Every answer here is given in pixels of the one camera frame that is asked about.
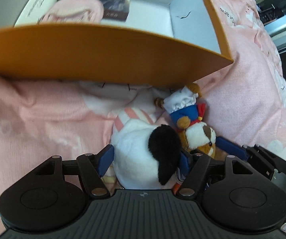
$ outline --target round black pad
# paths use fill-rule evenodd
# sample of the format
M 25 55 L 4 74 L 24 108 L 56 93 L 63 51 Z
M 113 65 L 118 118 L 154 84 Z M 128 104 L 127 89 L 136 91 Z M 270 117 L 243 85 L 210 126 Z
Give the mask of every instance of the round black pad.
M 250 168 L 248 174 L 235 174 L 232 167 L 227 171 L 229 167 L 225 163 L 225 178 L 203 194 L 206 214 L 235 232 L 261 233 L 281 227 L 286 219 L 284 191 L 251 167 L 243 166 Z
M 23 193 L 21 203 L 27 208 L 43 209 L 52 206 L 58 200 L 58 194 L 49 189 L 32 189 Z
M 256 208 L 264 205 L 267 197 L 255 188 L 237 188 L 230 193 L 230 200 L 239 207 Z
M 85 204 L 85 194 L 65 182 L 62 173 L 36 175 L 31 171 L 2 193 L 0 215 L 9 228 L 46 232 L 77 219 Z

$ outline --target logo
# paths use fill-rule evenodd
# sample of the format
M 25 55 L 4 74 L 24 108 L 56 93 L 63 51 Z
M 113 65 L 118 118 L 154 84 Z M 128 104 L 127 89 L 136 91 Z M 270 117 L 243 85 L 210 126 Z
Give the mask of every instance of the logo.
M 141 197 L 145 198 L 145 197 L 148 196 L 148 193 L 144 191 L 144 192 L 141 192 L 139 195 L 140 195 Z

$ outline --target book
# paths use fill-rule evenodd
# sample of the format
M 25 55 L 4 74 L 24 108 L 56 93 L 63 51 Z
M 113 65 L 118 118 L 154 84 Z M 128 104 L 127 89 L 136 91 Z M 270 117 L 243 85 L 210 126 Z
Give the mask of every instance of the book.
M 103 18 L 125 21 L 130 11 L 130 0 L 100 0 L 104 6 Z

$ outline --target cardboard box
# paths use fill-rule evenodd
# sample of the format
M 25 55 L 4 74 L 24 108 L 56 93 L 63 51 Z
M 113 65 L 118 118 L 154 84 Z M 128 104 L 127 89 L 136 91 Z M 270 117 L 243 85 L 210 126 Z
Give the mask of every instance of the cardboard box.
M 176 88 L 233 62 L 210 0 L 131 0 L 124 22 L 37 25 L 55 2 L 0 0 L 2 76 Z

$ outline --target pink blanket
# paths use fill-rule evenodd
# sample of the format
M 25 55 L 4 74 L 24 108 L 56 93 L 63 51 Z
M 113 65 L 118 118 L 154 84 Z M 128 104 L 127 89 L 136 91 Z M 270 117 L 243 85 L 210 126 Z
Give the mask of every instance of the pink blanket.
M 198 81 L 208 105 L 205 121 L 218 135 L 263 145 L 286 160 L 286 82 L 256 3 L 212 1 L 235 63 Z M 127 106 L 153 121 L 166 118 L 153 99 L 167 95 L 147 86 L 0 78 L 0 194 L 52 155 L 68 160 L 97 153 Z

